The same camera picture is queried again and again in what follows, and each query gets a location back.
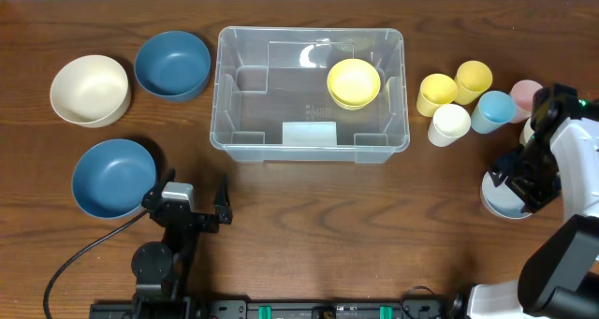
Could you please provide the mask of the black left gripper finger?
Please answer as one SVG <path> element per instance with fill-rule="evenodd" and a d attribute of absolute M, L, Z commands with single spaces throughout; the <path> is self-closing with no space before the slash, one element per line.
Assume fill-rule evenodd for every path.
<path fill-rule="evenodd" d="M 163 203 L 162 192 L 169 182 L 174 181 L 175 175 L 175 169 L 169 169 L 162 179 L 144 195 L 141 206 L 146 210 L 157 210 Z"/>
<path fill-rule="evenodd" d="M 230 225 L 233 220 L 233 213 L 228 196 L 228 180 L 226 176 L 224 176 L 220 182 L 214 197 L 213 206 L 218 222 L 220 224 Z"/>

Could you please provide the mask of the pink cup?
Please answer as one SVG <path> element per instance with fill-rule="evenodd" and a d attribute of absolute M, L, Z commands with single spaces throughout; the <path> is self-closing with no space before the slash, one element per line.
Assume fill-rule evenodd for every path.
<path fill-rule="evenodd" d="M 509 95 L 516 104 L 516 114 L 511 123 L 520 123 L 532 115 L 534 95 L 542 88 L 534 80 L 520 80 L 512 87 Z"/>

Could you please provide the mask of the clear plastic storage bin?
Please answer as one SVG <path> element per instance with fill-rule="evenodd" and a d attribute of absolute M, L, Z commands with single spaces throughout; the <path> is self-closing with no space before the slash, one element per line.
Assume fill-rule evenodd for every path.
<path fill-rule="evenodd" d="M 328 90 L 348 58 L 381 90 L 359 110 Z M 238 162 L 381 164 L 410 143 L 404 39 L 391 28 L 229 26 L 218 37 L 210 141 Z"/>

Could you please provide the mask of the light blue cup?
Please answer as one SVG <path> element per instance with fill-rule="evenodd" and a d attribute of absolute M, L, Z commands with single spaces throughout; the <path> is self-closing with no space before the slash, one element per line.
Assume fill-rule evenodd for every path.
<path fill-rule="evenodd" d="M 471 116 L 471 127 L 476 133 L 488 134 L 516 115 L 516 104 L 506 93 L 490 91 L 480 96 Z"/>

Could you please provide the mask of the white small bowl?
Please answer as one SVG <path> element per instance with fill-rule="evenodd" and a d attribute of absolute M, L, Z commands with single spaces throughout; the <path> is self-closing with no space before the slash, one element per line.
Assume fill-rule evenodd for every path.
<path fill-rule="evenodd" d="M 532 138 L 534 130 L 531 127 L 532 118 L 529 118 L 523 126 L 523 129 L 519 136 L 519 143 L 525 146 L 528 141 Z"/>

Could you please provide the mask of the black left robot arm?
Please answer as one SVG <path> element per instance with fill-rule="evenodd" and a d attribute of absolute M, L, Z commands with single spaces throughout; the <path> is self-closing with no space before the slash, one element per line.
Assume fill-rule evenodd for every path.
<path fill-rule="evenodd" d="M 150 189 L 141 206 L 164 228 L 163 238 L 141 245 L 134 253 L 131 269 L 136 277 L 133 297 L 135 318 L 204 318 L 201 303 L 186 294 L 187 280 L 203 233 L 216 233 L 229 225 L 233 214 L 227 178 L 220 182 L 213 213 L 195 211 L 193 186 L 174 181 L 175 171 Z"/>

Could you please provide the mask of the cream cup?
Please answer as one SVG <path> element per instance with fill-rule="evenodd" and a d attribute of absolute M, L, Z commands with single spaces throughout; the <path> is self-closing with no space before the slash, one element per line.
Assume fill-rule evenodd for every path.
<path fill-rule="evenodd" d="M 428 139 L 436 147 L 446 147 L 466 135 L 470 128 L 468 111 L 456 104 L 446 104 L 434 112 Z"/>

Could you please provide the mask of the light blue small bowl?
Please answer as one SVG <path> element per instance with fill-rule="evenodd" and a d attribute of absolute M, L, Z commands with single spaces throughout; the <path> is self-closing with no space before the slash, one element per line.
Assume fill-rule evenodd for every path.
<path fill-rule="evenodd" d="M 532 215 L 523 210 L 525 203 L 504 183 L 495 186 L 488 172 L 483 177 L 480 196 L 483 206 L 496 216 L 521 220 Z"/>

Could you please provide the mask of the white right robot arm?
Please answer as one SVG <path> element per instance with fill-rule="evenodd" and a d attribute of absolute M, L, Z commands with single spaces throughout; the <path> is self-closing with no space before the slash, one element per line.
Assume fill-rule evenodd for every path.
<path fill-rule="evenodd" d="M 510 282 L 477 284 L 463 318 L 598 319 L 598 104 L 555 84 L 533 98 L 532 135 L 489 165 L 483 205 L 523 219 L 561 203 L 563 223 Z"/>

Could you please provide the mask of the yellow cup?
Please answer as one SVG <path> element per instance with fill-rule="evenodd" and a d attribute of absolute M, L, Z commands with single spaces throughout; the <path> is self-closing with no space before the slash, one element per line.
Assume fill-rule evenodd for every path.
<path fill-rule="evenodd" d="M 432 117 L 442 105 L 452 103 L 457 93 L 457 84 L 449 76 L 440 73 L 430 74 L 420 84 L 416 109 L 421 115 Z"/>
<path fill-rule="evenodd" d="M 460 65 L 454 81 L 458 88 L 454 101 L 468 105 L 490 88 L 493 76 L 486 64 L 471 60 Z"/>

